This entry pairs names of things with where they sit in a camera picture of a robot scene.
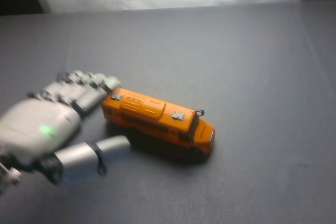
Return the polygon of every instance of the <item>orange roof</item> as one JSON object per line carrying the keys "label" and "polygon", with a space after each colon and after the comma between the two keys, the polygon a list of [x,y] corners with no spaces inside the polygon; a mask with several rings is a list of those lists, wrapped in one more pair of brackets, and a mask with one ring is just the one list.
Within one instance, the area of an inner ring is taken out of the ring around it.
{"label": "orange roof", "polygon": [[151,122],[174,127],[183,132],[189,130],[192,118],[196,113],[195,110],[121,88],[114,90],[103,101],[103,106],[114,110],[117,109]]}

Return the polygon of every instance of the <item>glowing green led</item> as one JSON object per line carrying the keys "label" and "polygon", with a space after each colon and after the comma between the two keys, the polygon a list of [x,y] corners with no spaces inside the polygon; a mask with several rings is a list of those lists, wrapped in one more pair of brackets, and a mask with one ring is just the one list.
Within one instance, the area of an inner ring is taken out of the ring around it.
{"label": "glowing green led", "polygon": [[49,136],[54,136],[55,135],[55,131],[52,127],[48,126],[48,125],[41,125],[40,126],[40,131],[46,135]]}

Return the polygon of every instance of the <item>gray tabletop surface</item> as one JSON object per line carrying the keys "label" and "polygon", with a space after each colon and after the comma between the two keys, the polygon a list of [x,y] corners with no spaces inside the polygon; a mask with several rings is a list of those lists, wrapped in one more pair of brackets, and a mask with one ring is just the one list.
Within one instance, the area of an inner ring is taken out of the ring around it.
{"label": "gray tabletop surface", "polygon": [[[24,174],[0,223],[336,223],[336,2],[0,18],[0,114],[60,70],[204,109],[204,165],[131,152],[105,178]],[[107,136],[100,109],[72,142]]]}

